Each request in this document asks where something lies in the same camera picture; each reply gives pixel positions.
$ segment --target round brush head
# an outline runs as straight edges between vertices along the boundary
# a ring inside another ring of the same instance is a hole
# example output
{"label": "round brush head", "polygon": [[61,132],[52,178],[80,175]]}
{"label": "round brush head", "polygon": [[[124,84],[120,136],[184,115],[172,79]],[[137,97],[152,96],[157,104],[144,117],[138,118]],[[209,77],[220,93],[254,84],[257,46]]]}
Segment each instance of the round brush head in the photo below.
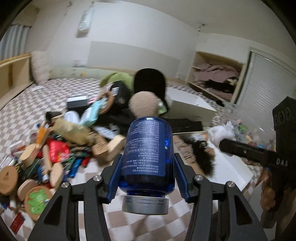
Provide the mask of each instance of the round brush head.
{"label": "round brush head", "polygon": [[128,107],[135,117],[158,116],[158,98],[155,94],[148,91],[141,91],[134,94]]}

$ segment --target red bag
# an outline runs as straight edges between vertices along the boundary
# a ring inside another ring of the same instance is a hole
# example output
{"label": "red bag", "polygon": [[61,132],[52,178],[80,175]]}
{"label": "red bag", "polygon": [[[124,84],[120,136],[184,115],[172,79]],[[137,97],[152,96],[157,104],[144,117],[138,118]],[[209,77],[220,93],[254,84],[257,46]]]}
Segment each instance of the red bag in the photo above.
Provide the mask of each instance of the red bag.
{"label": "red bag", "polygon": [[65,142],[48,138],[47,144],[49,146],[50,159],[53,163],[61,162],[70,157],[70,148]]}

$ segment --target white shutter door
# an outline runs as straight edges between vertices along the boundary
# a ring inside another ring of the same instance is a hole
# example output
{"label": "white shutter door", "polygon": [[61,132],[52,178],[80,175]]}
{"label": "white shutter door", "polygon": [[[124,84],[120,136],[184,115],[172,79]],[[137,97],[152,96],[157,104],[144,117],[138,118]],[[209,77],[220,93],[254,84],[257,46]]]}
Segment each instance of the white shutter door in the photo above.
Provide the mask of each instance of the white shutter door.
{"label": "white shutter door", "polygon": [[250,116],[263,128],[273,129],[272,110],[287,96],[293,97],[296,76],[276,62],[252,52],[251,64],[237,101],[252,110]]}

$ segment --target bottle label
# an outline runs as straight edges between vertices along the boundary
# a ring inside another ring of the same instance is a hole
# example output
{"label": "bottle label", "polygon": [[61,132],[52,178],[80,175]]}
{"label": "bottle label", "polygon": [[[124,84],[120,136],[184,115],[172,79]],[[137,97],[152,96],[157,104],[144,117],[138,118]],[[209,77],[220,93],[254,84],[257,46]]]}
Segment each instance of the bottle label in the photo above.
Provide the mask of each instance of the bottle label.
{"label": "bottle label", "polygon": [[133,123],[124,149],[122,175],[165,176],[165,127],[157,120]]}

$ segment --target striped curtain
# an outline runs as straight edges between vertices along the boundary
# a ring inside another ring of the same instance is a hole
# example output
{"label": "striped curtain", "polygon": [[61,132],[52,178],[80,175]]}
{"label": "striped curtain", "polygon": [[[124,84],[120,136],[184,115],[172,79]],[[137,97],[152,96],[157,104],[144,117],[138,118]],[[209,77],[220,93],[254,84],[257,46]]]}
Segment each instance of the striped curtain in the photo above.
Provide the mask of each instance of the striped curtain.
{"label": "striped curtain", "polygon": [[0,41],[0,61],[25,53],[30,27],[11,25]]}

